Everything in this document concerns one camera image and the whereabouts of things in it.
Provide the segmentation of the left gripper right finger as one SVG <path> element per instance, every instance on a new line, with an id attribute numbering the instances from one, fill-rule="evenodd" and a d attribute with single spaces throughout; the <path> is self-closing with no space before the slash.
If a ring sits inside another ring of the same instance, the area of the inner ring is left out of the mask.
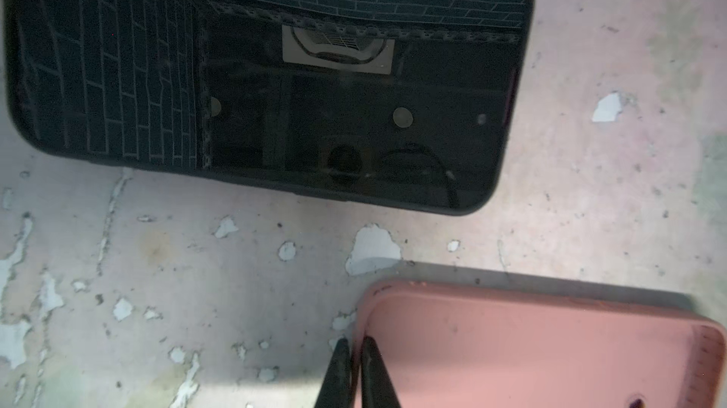
<path id="1" fill-rule="evenodd" d="M 363 339 L 361 352 L 363 408 L 401 408 L 375 339 L 370 336 Z"/>

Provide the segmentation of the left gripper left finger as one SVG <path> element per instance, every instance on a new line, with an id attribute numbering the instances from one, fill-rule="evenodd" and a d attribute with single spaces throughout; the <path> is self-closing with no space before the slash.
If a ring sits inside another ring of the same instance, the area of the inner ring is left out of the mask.
<path id="1" fill-rule="evenodd" d="M 348 339 L 336 343 L 314 408 L 349 408 L 351 404 L 351 357 Z"/>

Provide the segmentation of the pink phone case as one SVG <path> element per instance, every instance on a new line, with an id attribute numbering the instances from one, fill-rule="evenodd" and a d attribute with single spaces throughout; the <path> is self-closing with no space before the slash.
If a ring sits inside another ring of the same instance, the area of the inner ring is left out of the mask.
<path id="1" fill-rule="evenodd" d="M 371 286 L 373 338 L 404 407 L 714 407 L 726 330 L 674 309 L 408 280 Z"/>

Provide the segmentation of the black phone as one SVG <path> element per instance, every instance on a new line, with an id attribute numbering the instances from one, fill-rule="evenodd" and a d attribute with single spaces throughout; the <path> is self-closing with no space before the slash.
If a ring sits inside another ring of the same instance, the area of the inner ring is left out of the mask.
<path id="1" fill-rule="evenodd" d="M 504 161 L 535 0 L 4 0 L 37 150 L 462 216 Z"/>

